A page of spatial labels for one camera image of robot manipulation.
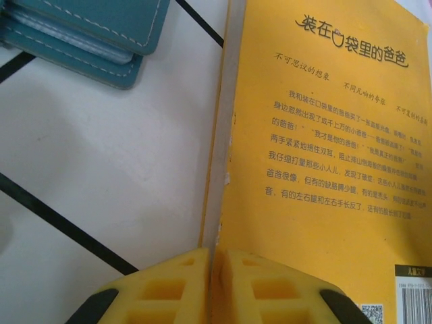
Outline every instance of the label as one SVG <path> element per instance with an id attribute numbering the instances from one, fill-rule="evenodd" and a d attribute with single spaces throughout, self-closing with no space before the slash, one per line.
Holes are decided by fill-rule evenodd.
<path id="1" fill-rule="evenodd" d="M 396 265 L 398 324 L 432 323 L 432 267 Z"/>

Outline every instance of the white surface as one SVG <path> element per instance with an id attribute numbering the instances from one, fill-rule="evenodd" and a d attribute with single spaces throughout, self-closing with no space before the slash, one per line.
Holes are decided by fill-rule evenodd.
<path id="1" fill-rule="evenodd" d="M 223 35 L 227 1 L 203 2 Z M 132 90 L 35 59 L 0 86 L 1 172 L 138 268 L 196 248 L 220 61 L 175 1 Z M 0 323 L 64 323 L 119 276 L 0 194 Z"/>

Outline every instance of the yellow plastic object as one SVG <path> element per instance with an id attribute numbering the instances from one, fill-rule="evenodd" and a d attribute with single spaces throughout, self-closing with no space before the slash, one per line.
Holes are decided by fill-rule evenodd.
<path id="1" fill-rule="evenodd" d="M 117 297 L 98 324 L 207 323 L 209 251 L 199 248 L 102 287 Z"/>
<path id="2" fill-rule="evenodd" d="M 340 324 L 319 292 L 343 292 L 285 265 L 228 250 L 213 280 L 213 323 Z"/>

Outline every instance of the barcode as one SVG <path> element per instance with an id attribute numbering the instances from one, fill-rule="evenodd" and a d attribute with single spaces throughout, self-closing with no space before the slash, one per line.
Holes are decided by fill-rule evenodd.
<path id="1" fill-rule="evenodd" d="M 432 289 L 402 288 L 403 324 L 432 324 Z"/>

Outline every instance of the black grout line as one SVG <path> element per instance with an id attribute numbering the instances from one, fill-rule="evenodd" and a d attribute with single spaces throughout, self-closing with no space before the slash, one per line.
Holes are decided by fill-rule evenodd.
<path id="1" fill-rule="evenodd" d="M 0 84 L 19 69 L 23 68 L 27 63 L 30 63 L 33 59 L 33 55 L 26 52 L 21 52 L 5 65 L 0 67 Z"/>
<path id="2" fill-rule="evenodd" d="M 200 25 L 200 27 L 204 29 L 205 32 L 209 34 L 209 36 L 213 38 L 217 44 L 219 44 L 220 47 L 223 47 L 223 38 L 220 37 L 220 35 L 213 28 L 211 28 L 211 26 L 198 14 L 198 12 L 194 10 L 194 8 L 189 5 L 189 3 L 187 3 L 185 0 L 176 1 L 180 7 L 182 7 L 189 14 L 190 17 L 192 17 L 192 19 L 198 23 L 198 25 Z"/>
<path id="3" fill-rule="evenodd" d="M 129 275 L 138 271 L 137 268 L 125 259 L 121 258 L 118 254 L 115 254 L 112 250 L 94 239 L 92 236 L 88 235 L 78 226 L 68 221 L 57 211 L 37 199 L 2 173 L 0 173 L 0 190 L 14 199 L 17 203 L 26 207 L 29 211 L 38 215 L 41 219 L 55 227 L 61 233 L 77 242 L 83 248 L 87 249 L 87 251 L 93 253 L 96 257 L 111 265 L 120 273 Z"/>

